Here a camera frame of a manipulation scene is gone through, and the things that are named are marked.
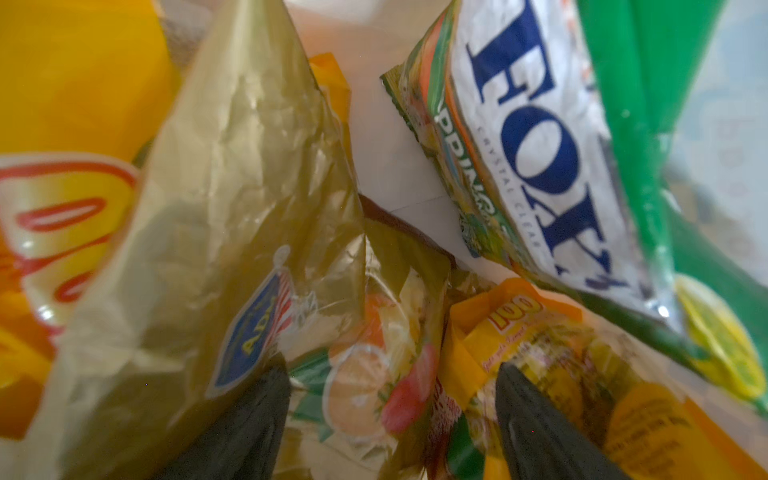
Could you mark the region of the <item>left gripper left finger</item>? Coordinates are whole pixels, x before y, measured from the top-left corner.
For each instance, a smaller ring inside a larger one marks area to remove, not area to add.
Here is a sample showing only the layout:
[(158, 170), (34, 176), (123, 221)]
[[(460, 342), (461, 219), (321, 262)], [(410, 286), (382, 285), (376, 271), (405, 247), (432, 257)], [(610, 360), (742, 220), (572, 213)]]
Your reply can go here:
[(194, 412), (167, 434), (167, 458), (155, 479), (270, 479), (291, 396), (285, 355), (226, 408)]

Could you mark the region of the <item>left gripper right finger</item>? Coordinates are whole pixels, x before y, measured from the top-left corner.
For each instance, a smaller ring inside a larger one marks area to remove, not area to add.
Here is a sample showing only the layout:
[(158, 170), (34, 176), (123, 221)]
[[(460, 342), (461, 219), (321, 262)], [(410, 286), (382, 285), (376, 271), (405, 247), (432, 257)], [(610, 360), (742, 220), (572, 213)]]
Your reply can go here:
[(628, 477), (510, 362), (499, 370), (495, 407), (512, 478)]

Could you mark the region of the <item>blue checkered paper bag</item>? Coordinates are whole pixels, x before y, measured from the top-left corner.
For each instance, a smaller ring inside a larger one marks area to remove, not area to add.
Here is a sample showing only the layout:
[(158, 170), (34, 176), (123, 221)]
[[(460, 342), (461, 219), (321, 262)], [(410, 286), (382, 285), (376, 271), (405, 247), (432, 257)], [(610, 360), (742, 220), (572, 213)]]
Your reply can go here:
[[(361, 192), (454, 255), (459, 266), (501, 283), (518, 275), (473, 258), (458, 211), (392, 105), (379, 76), (404, 60), (447, 1), (284, 1), (308, 57), (332, 53), (351, 89), (352, 157)], [(672, 380), (767, 470), (767, 419), (629, 335), (662, 379)]]

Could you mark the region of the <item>gold snack bag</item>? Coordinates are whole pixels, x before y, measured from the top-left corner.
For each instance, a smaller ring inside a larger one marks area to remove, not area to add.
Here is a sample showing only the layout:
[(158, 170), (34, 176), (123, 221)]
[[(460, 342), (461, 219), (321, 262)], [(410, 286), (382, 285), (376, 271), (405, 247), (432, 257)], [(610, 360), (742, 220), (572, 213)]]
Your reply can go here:
[(280, 1), (219, 10), (5, 479), (155, 479), (285, 355), (270, 479), (422, 479), (452, 262), (358, 193)]

